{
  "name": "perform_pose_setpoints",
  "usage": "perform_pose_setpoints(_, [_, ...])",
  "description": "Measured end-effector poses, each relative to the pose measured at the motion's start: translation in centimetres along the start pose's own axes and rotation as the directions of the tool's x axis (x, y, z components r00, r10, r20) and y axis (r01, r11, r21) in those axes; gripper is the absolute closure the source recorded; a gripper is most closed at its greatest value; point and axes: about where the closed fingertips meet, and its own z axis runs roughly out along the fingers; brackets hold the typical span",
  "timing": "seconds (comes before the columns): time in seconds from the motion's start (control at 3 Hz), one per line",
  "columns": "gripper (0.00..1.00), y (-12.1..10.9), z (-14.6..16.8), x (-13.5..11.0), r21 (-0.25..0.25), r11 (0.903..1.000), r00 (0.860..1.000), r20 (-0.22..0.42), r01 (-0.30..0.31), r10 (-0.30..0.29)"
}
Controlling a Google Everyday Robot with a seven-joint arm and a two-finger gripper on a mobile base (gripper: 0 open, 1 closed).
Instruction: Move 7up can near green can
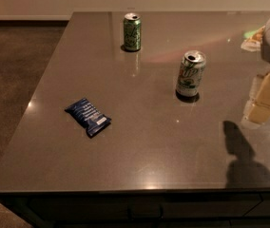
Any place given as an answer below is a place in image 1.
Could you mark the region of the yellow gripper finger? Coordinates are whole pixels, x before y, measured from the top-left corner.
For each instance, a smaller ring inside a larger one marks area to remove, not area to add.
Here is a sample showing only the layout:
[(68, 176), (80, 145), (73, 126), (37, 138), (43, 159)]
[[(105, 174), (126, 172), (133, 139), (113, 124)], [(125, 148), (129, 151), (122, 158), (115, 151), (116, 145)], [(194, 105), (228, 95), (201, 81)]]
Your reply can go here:
[(258, 75), (252, 84), (246, 104), (246, 120), (264, 124), (270, 119), (270, 71)]

